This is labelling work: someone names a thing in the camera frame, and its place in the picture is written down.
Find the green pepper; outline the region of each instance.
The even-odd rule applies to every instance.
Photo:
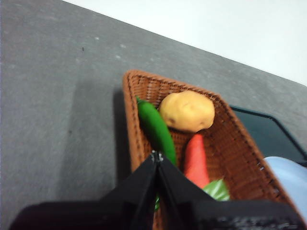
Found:
[[[161,151],[176,165],[176,150],[166,123],[153,104],[136,97],[141,126],[153,148]]]

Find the wicker basket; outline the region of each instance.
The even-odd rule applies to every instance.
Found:
[[[293,206],[287,194],[263,160],[263,155],[229,105],[208,90],[140,70],[130,70],[123,77],[131,170],[149,155],[152,147],[140,128],[135,96],[156,107],[170,93],[192,90],[210,98],[215,107],[213,125],[202,130],[211,180],[224,178],[232,199],[270,199]],[[193,134],[170,129],[177,162],[182,170],[184,150]],[[162,229],[161,213],[154,217],[154,229]]]

